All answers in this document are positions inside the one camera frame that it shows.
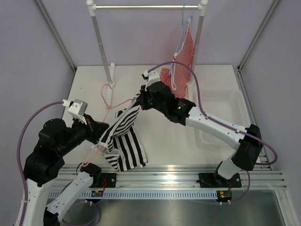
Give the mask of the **black white striped tank top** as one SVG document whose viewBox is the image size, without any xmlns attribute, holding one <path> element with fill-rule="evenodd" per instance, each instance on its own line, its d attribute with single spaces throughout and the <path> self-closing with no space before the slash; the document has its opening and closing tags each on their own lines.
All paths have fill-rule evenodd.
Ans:
<svg viewBox="0 0 301 226">
<path fill-rule="evenodd" d="M 98 147 L 102 157 L 117 171 L 145 167 L 148 159 L 134 129 L 140 106 L 131 105 L 115 114 L 115 121 L 102 134 Z"/>
</svg>

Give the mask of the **pink wire hanger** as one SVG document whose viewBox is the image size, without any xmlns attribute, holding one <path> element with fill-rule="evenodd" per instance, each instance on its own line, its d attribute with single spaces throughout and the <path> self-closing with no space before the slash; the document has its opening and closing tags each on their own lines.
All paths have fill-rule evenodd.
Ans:
<svg viewBox="0 0 301 226">
<path fill-rule="evenodd" d="M 119 107 L 119 106 L 121 106 L 121 105 L 123 105 L 123 104 L 125 104 L 126 102 L 129 102 L 129 101 L 133 102 L 133 101 L 136 99 L 135 97 L 133 97 L 133 98 L 127 99 L 127 100 L 125 100 L 125 101 L 119 103 L 118 105 L 111 106 L 111 102 L 108 103 L 108 102 L 107 102 L 107 99 L 106 99 L 106 98 L 104 97 L 104 95 L 103 95 L 103 89 L 104 89 L 106 86 L 108 86 L 107 92 L 109 92 L 109 91 L 112 92 L 112 91 L 113 91 L 113 85 L 110 85 L 110 84 L 106 83 L 106 84 L 104 84 L 104 85 L 102 86 L 102 89 L 101 89 L 101 97 L 102 97 L 103 102 L 105 103 L 105 106 L 106 106 L 106 115 L 105 115 L 105 117 L 104 117 L 104 119 L 103 119 L 103 122 L 105 122 L 105 120 L 106 120 L 106 118 L 107 118 L 107 116 L 108 116 L 108 114 L 109 114 L 109 112 L 110 112 L 111 109 L 117 108 L 117 107 Z M 88 165 L 92 162 L 92 160 L 98 155 L 98 153 L 102 151 L 102 149 L 103 149 L 103 146 L 102 146 L 102 145 L 93 145 L 93 146 L 87 151 L 85 157 L 83 158 L 82 166 L 83 166 L 83 167 L 88 166 Z M 94 155 L 89 159 L 88 162 L 85 162 L 85 160 L 87 159 L 87 157 L 89 156 L 89 154 L 90 154 L 91 151 L 93 151 L 93 150 L 96 150 L 96 152 L 95 152 Z"/>
</svg>

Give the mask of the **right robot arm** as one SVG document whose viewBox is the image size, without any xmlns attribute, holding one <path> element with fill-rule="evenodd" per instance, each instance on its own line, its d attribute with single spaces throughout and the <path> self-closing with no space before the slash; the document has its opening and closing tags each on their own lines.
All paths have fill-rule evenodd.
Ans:
<svg viewBox="0 0 301 226">
<path fill-rule="evenodd" d="M 194 102 L 177 98 L 170 88 L 161 81 L 149 86 L 142 85 L 136 99 L 143 110 L 155 109 L 173 123 L 206 132 L 229 145 L 234 153 L 219 163 L 208 182 L 200 182 L 201 187 L 228 187 L 242 170 L 252 171 L 262 149 L 259 127 L 251 124 L 241 127 L 201 110 Z"/>
</svg>

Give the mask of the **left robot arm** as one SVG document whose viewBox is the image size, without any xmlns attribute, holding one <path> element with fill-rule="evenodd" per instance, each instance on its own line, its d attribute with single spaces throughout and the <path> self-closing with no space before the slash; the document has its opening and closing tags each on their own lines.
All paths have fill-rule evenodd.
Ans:
<svg viewBox="0 0 301 226">
<path fill-rule="evenodd" d="M 62 119 L 52 119 L 44 124 L 39 140 L 21 171 L 25 182 L 24 199 L 15 225 L 58 226 L 87 188 L 103 185 L 102 169 L 90 163 L 80 169 L 76 178 L 52 203 L 47 203 L 51 187 L 65 164 L 63 157 L 83 141 L 97 144 L 109 128 L 109 124 L 94 121 L 87 114 L 84 119 L 86 123 L 74 120 L 70 128 Z"/>
</svg>

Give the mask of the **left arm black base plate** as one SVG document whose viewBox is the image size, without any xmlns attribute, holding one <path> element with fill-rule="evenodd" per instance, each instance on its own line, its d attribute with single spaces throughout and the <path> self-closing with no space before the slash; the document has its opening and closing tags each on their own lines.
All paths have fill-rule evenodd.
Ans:
<svg viewBox="0 0 301 226">
<path fill-rule="evenodd" d="M 117 181 L 116 173 L 101 173 L 93 178 L 90 188 L 115 188 Z"/>
</svg>

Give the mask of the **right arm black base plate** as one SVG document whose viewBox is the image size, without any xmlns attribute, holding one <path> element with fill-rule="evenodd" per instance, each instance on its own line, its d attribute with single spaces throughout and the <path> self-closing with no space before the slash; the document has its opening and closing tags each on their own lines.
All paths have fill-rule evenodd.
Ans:
<svg viewBox="0 0 301 226">
<path fill-rule="evenodd" d="M 198 180 L 201 188 L 241 188 L 240 175 L 236 173 L 231 179 L 224 179 L 214 173 L 199 173 Z"/>
</svg>

